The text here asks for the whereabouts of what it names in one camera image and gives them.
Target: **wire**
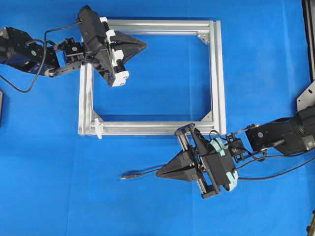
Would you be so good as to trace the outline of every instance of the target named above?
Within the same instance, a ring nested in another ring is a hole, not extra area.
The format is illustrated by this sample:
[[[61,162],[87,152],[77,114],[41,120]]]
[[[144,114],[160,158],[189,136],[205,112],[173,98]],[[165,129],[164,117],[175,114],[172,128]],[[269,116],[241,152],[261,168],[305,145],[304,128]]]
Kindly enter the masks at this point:
[[[47,34],[50,33],[50,32],[54,32],[54,31],[59,31],[59,30],[66,30],[66,29],[69,29],[71,27],[74,27],[78,24],[80,24],[81,22],[77,22],[77,23],[74,23],[74,24],[71,24],[69,26],[66,26],[66,27],[60,27],[60,28],[55,28],[55,29],[50,29],[48,31],[45,32],[44,34],[44,41],[42,42],[43,43],[43,47],[44,47],[44,52],[43,52],[43,58],[42,58],[42,61],[41,61],[41,64],[39,66],[39,69],[38,69],[38,72],[36,73],[35,77],[33,78],[32,82],[31,82],[31,85],[29,86],[29,88],[27,90],[22,90],[22,89],[19,89],[18,87],[16,87],[15,85],[13,85],[10,81],[8,81],[5,77],[3,77],[2,75],[0,75],[0,78],[2,78],[7,84],[9,84],[11,87],[13,87],[15,90],[17,90],[18,92],[21,92],[21,93],[28,93],[34,86],[35,84],[35,81],[36,79],[38,78],[42,68],[43,68],[43,65],[44,65],[44,62],[45,62],[45,59],[46,59],[46,55],[47,55]]]
[[[216,133],[221,139],[223,139],[223,140],[226,141],[226,138],[223,138],[223,137],[221,136],[221,134],[220,134],[218,131],[216,131],[215,129],[211,130],[210,133],[209,133],[209,139],[210,139],[210,140],[212,139],[212,138],[211,138],[211,133]]]
[[[299,154],[295,154],[295,155],[290,155],[290,156],[288,156],[288,155],[274,155],[274,156],[258,157],[258,158],[256,158],[256,159],[253,159],[253,160],[251,160],[251,161],[248,161],[248,162],[246,162],[245,164],[243,164],[243,165],[237,167],[236,170],[239,170],[239,169],[241,169],[241,168],[247,166],[248,164],[250,164],[250,163],[252,163],[252,162],[254,162],[254,161],[264,160],[264,159],[266,159],[266,158],[296,157],[296,156],[301,156],[301,155],[303,155],[304,153],[305,153],[305,152],[302,152],[302,153],[299,153]]]
[[[306,153],[306,152],[299,153],[299,154],[295,154],[295,155],[289,155],[289,156],[288,156],[288,155],[264,156],[264,157],[260,157],[260,158],[251,160],[251,161],[245,163],[244,165],[239,166],[238,168],[236,168],[236,170],[239,170],[239,169],[243,168],[244,166],[246,166],[246,165],[248,165],[248,164],[250,164],[250,163],[252,163],[252,162],[254,162],[254,161],[259,161],[259,160],[266,159],[266,158],[296,157],[296,156],[301,156],[301,155],[303,155],[303,154],[305,154],[305,153]],[[301,168],[301,167],[303,167],[303,166],[305,166],[305,165],[307,165],[307,164],[313,162],[314,160],[315,160],[315,157],[313,157],[312,159],[310,159],[310,160],[308,160],[308,161],[302,163],[302,164],[299,165],[299,166],[296,166],[296,167],[294,167],[294,168],[292,168],[292,169],[289,169],[289,170],[287,170],[287,171],[281,172],[281,173],[279,173],[279,174],[275,174],[275,175],[271,175],[271,176],[266,176],[266,177],[239,177],[238,179],[239,179],[239,180],[253,180],[253,181],[255,181],[255,180],[271,179],[271,178],[279,177],[279,176],[285,175],[285,174],[287,174],[287,173],[290,173],[290,172],[292,172],[292,171],[295,171],[295,170],[297,170],[297,169],[299,169],[299,168]]]
[[[257,178],[239,177],[238,179],[239,179],[239,180],[254,180],[254,181],[255,181],[255,180],[271,179],[271,178],[279,177],[279,176],[282,176],[282,175],[284,175],[284,174],[287,174],[287,173],[290,173],[290,172],[292,172],[292,171],[295,171],[295,170],[301,168],[302,166],[305,166],[305,165],[311,163],[312,161],[315,161],[315,157],[313,157],[311,160],[308,160],[307,162],[304,162],[303,164],[301,164],[301,165],[299,165],[299,166],[297,166],[297,167],[294,167],[294,168],[292,168],[292,169],[290,169],[290,170],[287,170],[287,171],[284,171],[284,172],[282,172],[282,173],[279,173],[279,174],[276,174],[276,175],[272,175],[272,176],[257,177]]]
[[[147,174],[152,173],[152,172],[157,172],[158,170],[160,170],[160,168],[154,169],[154,170],[150,170],[150,171],[147,171],[147,172],[143,172],[143,173],[139,173],[139,174],[132,174],[132,175],[121,176],[120,179],[138,178],[138,177],[147,175]]]

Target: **white plastic clip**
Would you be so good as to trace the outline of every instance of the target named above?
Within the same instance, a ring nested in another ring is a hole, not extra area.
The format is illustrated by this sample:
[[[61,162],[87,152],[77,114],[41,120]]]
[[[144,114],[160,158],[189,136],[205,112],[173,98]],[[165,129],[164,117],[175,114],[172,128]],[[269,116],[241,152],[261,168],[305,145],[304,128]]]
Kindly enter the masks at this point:
[[[110,37],[111,37],[111,36],[115,36],[115,35],[116,35],[116,34],[115,34],[114,30],[112,30],[112,29],[110,29],[109,31],[106,32],[106,36],[107,36],[106,40],[107,40],[107,42],[108,42],[109,44],[112,43],[112,42],[110,41]]]
[[[98,139],[102,139],[102,132],[104,130],[104,125],[99,122],[98,118],[95,118],[94,123],[95,123],[95,133]]]

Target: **cable connector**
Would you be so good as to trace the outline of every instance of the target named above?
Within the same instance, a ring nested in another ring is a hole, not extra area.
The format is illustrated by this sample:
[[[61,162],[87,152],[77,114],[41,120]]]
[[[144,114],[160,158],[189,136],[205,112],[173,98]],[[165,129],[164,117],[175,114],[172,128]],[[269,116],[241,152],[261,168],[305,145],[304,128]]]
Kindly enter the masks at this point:
[[[142,176],[142,174],[126,175],[126,176],[121,176],[120,179],[124,180],[124,179],[129,179],[129,178],[138,178],[140,176]]]

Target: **blue surface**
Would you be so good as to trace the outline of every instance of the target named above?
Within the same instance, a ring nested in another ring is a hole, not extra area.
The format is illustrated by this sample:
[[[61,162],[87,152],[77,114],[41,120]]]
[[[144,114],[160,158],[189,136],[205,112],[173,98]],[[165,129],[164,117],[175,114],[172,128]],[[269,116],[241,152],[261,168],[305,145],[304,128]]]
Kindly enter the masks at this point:
[[[0,22],[42,38],[47,29],[73,23],[87,3],[109,17],[221,20],[228,131],[293,115],[296,97],[310,82],[300,0],[5,1]],[[49,38],[61,41],[73,35],[80,39],[78,29]],[[201,51],[186,48],[189,40],[180,39],[177,46],[170,42],[168,60],[148,61],[159,55],[167,59],[164,44],[160,52],[155,44],[135,57],[126,65],[131,77],[125,87],[109,89],[97,77],[96,110],[102,115],[170,119],[202,115],[207,110],[203,102],[207,94],[198,92],[203,85],[195,81],[207,71],[198,65],[203,61],[195,61]],[[183,46],[182,54],[172,53],[172,45],[177,52]],[[142,68],[141,56],[146,58]],[[187,61],[181,56],[188,56]],[[181,66],[176,77],[172,68],[177,71]],[[0,71],[20,86],[26,87],[32,79],[4,65]],[[152,80],[146,76],[150,73]],[[139,81],[146,81],[150,93]],[[315,209],[311,201],[314,164],[274,180],[240,181],[233,192],[222,191],[208,200],[200,198],[195,183],[154,176],[119,181],[128,170],[167,162],[180,149],[177,140],[163,136],[103,137],[99,141],[78,136],[79,72],[54,79],[41,77],[30,94],[18,94],[3,83],[0,89],[5,94],[0,128],[1,236],[306,233]],[[114,101],[116,94],[120,98]],[[113,106],[102,100],[107,96],[112,97]],[[265,176],[305,159],[267,160],[240,174]]]

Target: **silver frame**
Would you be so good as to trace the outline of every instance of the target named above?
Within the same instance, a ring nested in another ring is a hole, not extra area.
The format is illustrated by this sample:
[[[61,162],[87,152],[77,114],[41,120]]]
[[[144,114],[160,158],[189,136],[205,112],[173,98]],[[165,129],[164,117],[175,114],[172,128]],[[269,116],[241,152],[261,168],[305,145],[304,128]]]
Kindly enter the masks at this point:
[[[107,122],[93,110],[94,68],[91,64],[81,66],[79,95],[80,135],[164,135],[174,134],[177,128],[195,123],[201,133],[215,129],[226,133],[225,92],[223,80],[222,41],[220,21],[190,20],[112,20],[110,29],[126,34],[144,35],[196,35],[209,46],[209,69],[211,111],[201,121],[171,122]]]

